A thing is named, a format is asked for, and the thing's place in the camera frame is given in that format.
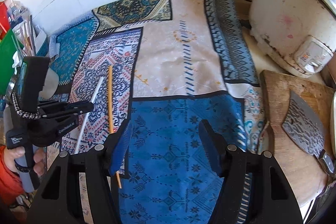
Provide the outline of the person left hand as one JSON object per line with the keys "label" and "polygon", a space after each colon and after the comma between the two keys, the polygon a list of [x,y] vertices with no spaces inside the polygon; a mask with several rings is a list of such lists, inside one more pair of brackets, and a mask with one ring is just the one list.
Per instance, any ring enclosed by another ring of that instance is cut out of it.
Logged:
{"label": "person left hand", "polygon": [[[3,161],[5,166],[13,173],[18,173],[15,163],[23,165],[23,161],[26,159],[26,151],[24,147],[17,147],[14,149],[8,149],[5,147],[3,151]],[[45,174],[46,170],[46,154],[43,148],[38,148],[34,152],[34,172],[40,177]]]}

